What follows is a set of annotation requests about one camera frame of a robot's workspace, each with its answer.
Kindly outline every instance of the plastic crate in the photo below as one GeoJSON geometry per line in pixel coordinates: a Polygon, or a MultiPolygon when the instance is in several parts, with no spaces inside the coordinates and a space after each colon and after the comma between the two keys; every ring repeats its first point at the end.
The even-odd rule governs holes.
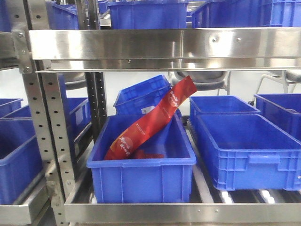
{"type": "MultiPolygon", "coordinates": [[[[90,105],[87,98],[68,98],[70,122],[74,138],[89,124],[91,121],[90,105]]],[[[24,106],[8,115],[5,119],[24,119],[31,118],[29,106],[24,106]]]]}
{"type": "Polygon", "coordinates": [[[152,110],[170,90],[163,75],[158,75],[119,92],[114,103],[116,114],[146,114],[152,110]]]}
{"type": "Polygon", "coordinates": [[[108,2],[113,29],[186,28],[188,0],[108,2]]]}
{"type": "Polygon", "coordinates": [[[108,0],[98,0],[99,13],[102,14],[108,11],[107,3],[108,0]]]}
{"type": "Polygon", "coordinates": [[[23,99],[0,99],[0,118],[21,107],[23,99]]]}
{"type": "Polygon", "coordinates": [[[92,169],[98,203],[188,202],[192,165],[196,157],[177,115],[140,146],[146,153],[164,154],[163,159],[102,161],[111,143],[139,116],[108,117],[87,161],[92,169]]]}
{"type": "Polygon", "coordinates": [[[227,0],[227,27],[258,27],[260,0],[227,0]]]}
{"type": "Polygon", "coordinates": [[[54,30],[78,30],[79,23],[75,5],[57,5],[47,1],[49,26],[54,30]]]}
{"type": "Polygon", "coordinates": [[[10,21],[5,0],[0,0],[0,32],[10,32],[10,21]]]}
{"type": "Polygon", "coordinates": [[[191,13],[192,28],[225,27],[227,13],[225,0],[208,0],[191,13]]]}
{"type": "Polygon", "coordinates": [[[0,120],[0,204],[12,204],[42,170],[31,120],[0,120]]]}
{"type": "Polygon", "coordinates": [[[300,27],[301,0],[261,0],[260,26],[300,27]]]}
{"type": "Polygon", "coordinates": [[[74,137],[91,122],[90,104],[87,98],[68,98],[70,122],[74,137]]]}
{"type": "Polygon", "coordinates": [[[203,114],[197,123],[217,189],[301,189],[301,143],[261,115],[203,114]]]}
{"type": "Polygon", "coordinates": [[[262,115],[281,129],[301,140],[301,94],[255,95],[262,115]]]}
{"type": "Polygon", "coordinates": [[[200,114],[261,114],[236,96],[190,97],[190,121],[195,127],[200,114]]]}

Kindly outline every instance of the stainless steel shelf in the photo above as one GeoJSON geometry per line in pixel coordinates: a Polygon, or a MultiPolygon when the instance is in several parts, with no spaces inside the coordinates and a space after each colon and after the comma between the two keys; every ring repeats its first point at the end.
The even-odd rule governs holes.
{"type": "Polygon", "coordinates": [[[12,34],[0,32],[0,70],[17,67],[17,57],[12,34]]]}
{"type": "Polygon", "coordinates": [[[38,180],[36,184],[31,184],[29,188],[29,194],[24,195],[24,200],[19,203],[0,205],[0,225],[32,224],[39,217],[43,208],[48,209],[50,202],[45,178],[38,180]]]}
{"type": "Polygon", "coordinates": [[[41,30],[30,39],[49,73],[301,68],[300,28],[41,30]]]}
{"type": "Polygon", "coordinates": [[[299,192],[221,192],[213,188],[198,154],[197,159],[201,167],[193,169],[195,180],[190,203],[94,204],[91,172],[86,170],[64,205],[66,220],[74,225],[300,225],[299,192]]]}

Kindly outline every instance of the chair leg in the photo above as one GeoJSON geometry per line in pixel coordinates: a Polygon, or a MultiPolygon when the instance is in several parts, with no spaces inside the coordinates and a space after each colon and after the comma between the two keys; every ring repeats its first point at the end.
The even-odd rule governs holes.
{"type": "Polygon", "coordinates": [[[231,83],[231,71],[227,72],[227,86],[226,86],[227,96],[230,95],[230,83],[231,83]]]}
{"type": "Polygon", "coordinates": [[[285,70],[281,71],[281,78],[282,78],[283,91],[284,91],[284,93],[288,93],[289,84],[286,81],[286,71],[285,70]]]}
{"type": "Polygon", "coordinates": [[[297,83],[294,83],[294,84],[292,85],[292,89],[291,89],[290,93],[293,93],[293,92],[295,91],[296,85],[297,85],[297,83]]]}

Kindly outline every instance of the metal rail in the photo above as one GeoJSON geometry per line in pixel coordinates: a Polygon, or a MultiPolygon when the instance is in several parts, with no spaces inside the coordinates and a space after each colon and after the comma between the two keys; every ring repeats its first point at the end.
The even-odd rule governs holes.
{"type": "MultiPolygon", "coordinates": [[[[202,160],[198,154],[197,159],[199,165],[202,160]]],[[[193,171],[196,183],[191,194],[199,198],[190,203],[93,204],[90,201],[93,196],[91,172],[86,170],[65,203],[66,219],[75,225],[295,225],[294,222],[301,222],[301,203],[297,198],[285,198],[301,198],[298,192],[270,190],[269,196],[274,198],[271,203],[265,200],[267,192],[261,190],[220,192],[213,188],[205,170],[199,168],[199,172],[202,177],[193,171]]]]}

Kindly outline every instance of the red packaging bag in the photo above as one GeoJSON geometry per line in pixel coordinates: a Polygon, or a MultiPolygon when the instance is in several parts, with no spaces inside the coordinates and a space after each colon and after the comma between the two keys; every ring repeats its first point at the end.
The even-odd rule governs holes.
{"type": "Polygon", "coordinates": [[[178,107],[197,91],[190,76],[177,83],[149,113],[123,131],[110,146],[104,160],[128,159],[150,137],[163,129],[178,107]]]}

